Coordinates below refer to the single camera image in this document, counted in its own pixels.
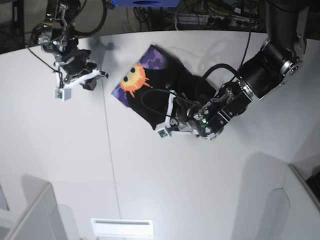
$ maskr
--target sun cartoon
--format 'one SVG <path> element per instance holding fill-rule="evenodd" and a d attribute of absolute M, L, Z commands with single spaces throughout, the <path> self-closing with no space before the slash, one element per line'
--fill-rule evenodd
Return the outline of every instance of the sun cartoon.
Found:
<path fill-rule="evenodd" d="M 135 97 L 134 92 L 142 88 L 143 85 L 152 88 L 152 86 L 147 83 L 147 80 L 149 80 L 149 78 L 146 77 L 144 68 L 139 63 L 136 63 L 120 82 L 120 87 L 125 92 L 129 92 L 132 97 Z"/>

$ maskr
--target blue device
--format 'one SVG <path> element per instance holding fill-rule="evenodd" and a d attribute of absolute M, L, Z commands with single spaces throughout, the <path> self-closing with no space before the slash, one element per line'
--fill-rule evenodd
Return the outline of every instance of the blue device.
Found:
<path fill-rule="evenodd" d="M 113 0 L 119 7 L 176 7 L 180 0 Z"/>

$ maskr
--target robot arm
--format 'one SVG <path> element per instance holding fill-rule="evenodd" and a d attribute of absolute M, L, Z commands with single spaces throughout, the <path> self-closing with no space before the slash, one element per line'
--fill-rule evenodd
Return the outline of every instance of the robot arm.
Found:
<path fill-rule="evenodd" d="M 185 125 L 196 137 L 216 138 L 232 118 L 247 109 L 254 96 L 262 99 L 284 85 L 301 67 L 307 45 L 308 12 L 308 1 L 266 0 L 268 38 L 260 51 L 238 71 L 227 64 L 211 67 L 202 81 L 218 68 L 228 69 L 237 80 L 225 83 L 206 104 L 187 106 L 189 121 Z"/>
<path fill-rule="evenodd" d="M 54 55 L 57 77 L 55 98 L 63 101 L 71 98 L 71 89 L 77 84 L 92 91 L 98 76 L 108 77 L 107 73 L 97 68 L 97 64 L 88 61 L 90 50 L 77 47 L 79 41 L 76 34 L 79 32 L 75 30 L 75 19 L 81 11 L 80 6 L 79 0 L 48 0 L 45 20 L 32 31 L 33 41 L 40 44 L 43 51 Z M 60 68 L 66 72 L 65 77 Z"/>

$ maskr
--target white table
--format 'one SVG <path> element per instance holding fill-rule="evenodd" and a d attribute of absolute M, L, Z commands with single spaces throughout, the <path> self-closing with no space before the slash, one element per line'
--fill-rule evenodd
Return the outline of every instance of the white table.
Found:
<path fill-rule="evenodd" d="M 217 63 L 237 68 L 247 38 L 171 31 L 83 39 L 80 47 L 90 46 L 110 77 L 94 92 L 77 88 L 68 102 L 53 99 L 54 74 L 26 50 L 0 55 L 0 184 L 13 209 L 21 210 L 22 200 L 14 200 L 23 196 L 21 177 L 33 175 L 52 182 L 58 203 L 71 208 L 89 240 L 89 218 L 151 219 L 156 240 L 255 239 L 267 196 L 283 187 L 288 163 L 320 154 L 317 144 L 305 145 L 320 136 L 320 42 L 308 41 L 303 68 L 285 87 L 255 99 L 214 141 L 160 139 L 111 95 L 150 44 L 202 75 Z M 246 60 L 265 38 L 252 34 Z M 224 70 L 209 77 L 217 87 L 230 78 Z"/>

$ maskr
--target orange sun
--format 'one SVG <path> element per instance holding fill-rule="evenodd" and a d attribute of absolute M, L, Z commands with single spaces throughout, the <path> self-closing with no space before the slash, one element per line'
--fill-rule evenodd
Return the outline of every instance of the orange sun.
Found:
<path fill-rule="evenodd" d="M 149 78 L 146 77 L 144 68 L 139 63 L 136 63 L 120 82 L 120 88 L 125 92 L 129 92 L 132 97 L 135 97 L 134 92 L 142 88 L 143 85 L 152 88 L 152 86 L 146 83 L 147 80 Z"/>

